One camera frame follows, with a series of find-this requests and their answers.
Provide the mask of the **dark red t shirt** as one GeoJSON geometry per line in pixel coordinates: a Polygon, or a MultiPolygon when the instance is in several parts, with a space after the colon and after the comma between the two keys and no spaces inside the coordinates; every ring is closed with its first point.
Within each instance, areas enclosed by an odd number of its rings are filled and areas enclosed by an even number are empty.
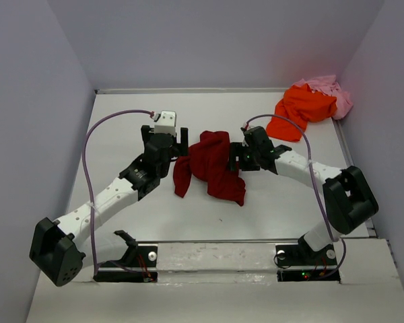
{"type": "Polygon", "coordinates": [[[246,184],[237,171],[229,169],[229,153],[229,133],[203,131],[199,142],[189,147],[188,155],[175,162],[172,176],[175,195],[183,198],[195,177],[206,183],[209,196],[243,206],[246,184]]]}

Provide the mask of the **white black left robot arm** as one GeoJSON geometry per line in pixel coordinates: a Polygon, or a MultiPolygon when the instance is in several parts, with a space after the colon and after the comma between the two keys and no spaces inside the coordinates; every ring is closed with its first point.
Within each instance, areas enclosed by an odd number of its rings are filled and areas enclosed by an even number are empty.
{"type": "Polygon", "coordinates": [[[168,175],[171,162],[186,156],[188,129],[143,125],[144,151],[101,192],[89,192],[89,200],[55,220],[41,219],[34,228],[30,260],[57,287],[70,283],[87,266],[99,268],[106,262],[127,268],[135,266],[137,276],[147,279],[148,253],[135,238],[120,229],[104,243],[95,231],[122,210],[155,190],[168,175]]]}

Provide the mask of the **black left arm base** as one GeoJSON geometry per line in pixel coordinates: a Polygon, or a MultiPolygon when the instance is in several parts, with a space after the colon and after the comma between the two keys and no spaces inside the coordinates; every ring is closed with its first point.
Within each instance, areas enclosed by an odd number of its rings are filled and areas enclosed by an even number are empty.
{"type": "Polygon", "coordinates": [[[93,280],[98,283],[156,283],[158,280],[157,244],[140,244],[123,230],[115,231],[126,245],[118,260],[100,265],[93,280]]]}

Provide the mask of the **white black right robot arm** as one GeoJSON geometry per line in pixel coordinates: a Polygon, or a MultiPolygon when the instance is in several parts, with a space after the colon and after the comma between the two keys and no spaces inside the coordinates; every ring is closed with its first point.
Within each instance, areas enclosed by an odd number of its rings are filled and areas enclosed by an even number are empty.
{"type": "Polygon", "coordinates": [[[244,140],[230,144],[229,168],[266,170],[313,189],[323,220],[298,240],[298,259],[311,264],[322,250],[375,215],[379,206],[361,169],[326,166],[287,145],[274,146],[263,127],[243,130],[244,140]]]}

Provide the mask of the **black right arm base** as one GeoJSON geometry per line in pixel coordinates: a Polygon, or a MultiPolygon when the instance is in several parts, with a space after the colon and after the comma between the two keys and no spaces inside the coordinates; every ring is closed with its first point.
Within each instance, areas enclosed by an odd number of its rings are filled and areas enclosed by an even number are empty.
{"type": "Polygon", "coordinates": [[[338,265],[332,244],[310,256],[303,255],[297,244],[277,244],[273,262],[280,283],[341,280],[338,271],[329,276],[338,265]]]}

